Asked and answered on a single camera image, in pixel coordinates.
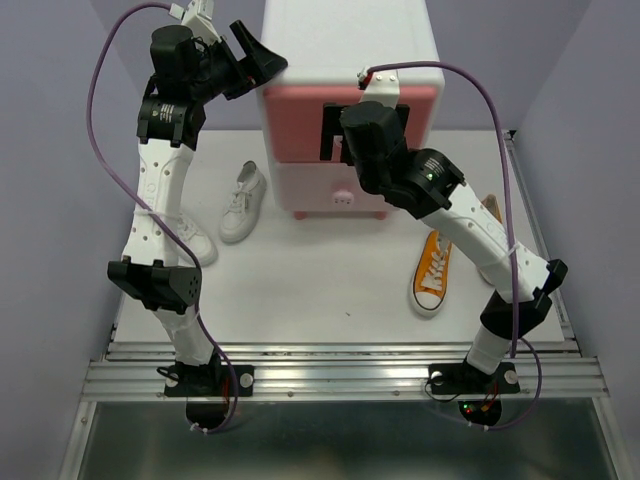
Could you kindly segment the dark pink drawer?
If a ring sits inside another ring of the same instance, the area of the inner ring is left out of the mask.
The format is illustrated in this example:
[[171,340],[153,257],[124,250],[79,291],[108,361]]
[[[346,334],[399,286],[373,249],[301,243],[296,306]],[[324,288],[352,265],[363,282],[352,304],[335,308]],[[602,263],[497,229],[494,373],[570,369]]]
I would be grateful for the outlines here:
[[[420,147],[428,136],[431,116],[439,90],[433,86],[402,86],[399,105],[409,108],[405,128],[407,145]],[[279,163],[322,163],[322,126],[324,106],[342,106],[360,101],[362,92],[355,86],[282,86],[269,87],[263,93],[266,129],[271,150]]]

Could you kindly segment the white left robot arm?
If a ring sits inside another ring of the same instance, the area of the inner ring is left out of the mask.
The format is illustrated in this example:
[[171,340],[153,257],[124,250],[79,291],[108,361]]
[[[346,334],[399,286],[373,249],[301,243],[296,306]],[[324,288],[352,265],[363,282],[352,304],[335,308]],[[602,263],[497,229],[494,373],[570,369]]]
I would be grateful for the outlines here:
[[160,321],[178,362],[191,366],[188,382],[215,392],[223,371],[211,357],[212,342],[198,321],[202,272],[182,266],[176,228],[187,171],[204,125],[205,105],[218,96],[239,98],[288,65],[260,43],[240,20],[230,26],[244,51],[234,56],[224,40],[204,40],[186,25],[155,30],[154,67],[138,113],[140,174],[131,232],[109,279]]

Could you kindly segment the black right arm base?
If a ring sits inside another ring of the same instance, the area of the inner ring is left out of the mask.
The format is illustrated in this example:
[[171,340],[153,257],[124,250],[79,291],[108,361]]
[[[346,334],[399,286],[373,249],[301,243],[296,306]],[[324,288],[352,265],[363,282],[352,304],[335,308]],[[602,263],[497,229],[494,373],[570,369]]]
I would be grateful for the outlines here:
[[521,391],[515,365],[501,362],[493,374],[485,374],[465,361],[435,363],[424,383],[426,395],[434,401],[456,401],[462,418],[472,426],[489,430],[497,426],[502,415],[502,395]]

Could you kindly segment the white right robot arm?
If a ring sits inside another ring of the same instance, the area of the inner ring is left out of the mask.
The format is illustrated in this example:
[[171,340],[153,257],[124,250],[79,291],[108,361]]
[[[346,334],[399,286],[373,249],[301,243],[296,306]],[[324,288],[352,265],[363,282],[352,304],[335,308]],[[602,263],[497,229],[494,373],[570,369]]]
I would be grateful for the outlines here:
[[477,198],[463,173],[441,152],[411,149],[398,110],[375,101],[323,108],[321,153],[342,136],[347,162],[362,190],[446,236],[494,286],[480,315],[481,327],[460,366],[463,384],[482,390],[496,378],[512,340],[541,324],[550,295],[563,282],[567,265],[545,260],[509,238]]

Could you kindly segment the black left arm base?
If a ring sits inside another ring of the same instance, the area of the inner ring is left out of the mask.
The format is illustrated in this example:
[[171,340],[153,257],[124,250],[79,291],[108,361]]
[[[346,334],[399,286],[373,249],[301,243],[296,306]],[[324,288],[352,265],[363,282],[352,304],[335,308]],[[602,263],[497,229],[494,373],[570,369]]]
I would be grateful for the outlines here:
[[156,368],[165,382],[163,395],[184,399],[185,417],[192,431],[211,435],[231,422],[238,400],[253,395],[253,365],[234,367],[237,383],[227,366],[183,365],[179,362]]

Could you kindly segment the white sneaker near arm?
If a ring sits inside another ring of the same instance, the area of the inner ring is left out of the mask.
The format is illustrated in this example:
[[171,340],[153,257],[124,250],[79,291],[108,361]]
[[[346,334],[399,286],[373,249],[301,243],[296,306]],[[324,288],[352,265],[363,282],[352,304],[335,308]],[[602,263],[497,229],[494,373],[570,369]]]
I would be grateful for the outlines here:
[[218,250],[213,240],[187,213],[180,212],[174,232],[202,267],[209,266],[217,260]]

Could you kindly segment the orange sneaker one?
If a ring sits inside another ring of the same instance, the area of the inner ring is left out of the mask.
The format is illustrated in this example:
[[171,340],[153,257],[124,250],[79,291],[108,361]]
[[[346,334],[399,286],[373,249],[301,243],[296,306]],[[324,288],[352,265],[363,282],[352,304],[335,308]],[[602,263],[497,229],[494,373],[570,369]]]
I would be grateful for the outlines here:
[[424,318],[434,317],[446,299],[452,247],[437,230],[432,230],[425,241],[409,286],[411,305]]
[[[487,195],[481,201],[481,203],[484,206],[484,208],[488,210],[499,223],[503,223],[502,213],[500,211],[498,199],[494,194]],[[485,273],[481,269],[477,269],[477,271],[487,284],[493,285],[492,281],[485,275]]]

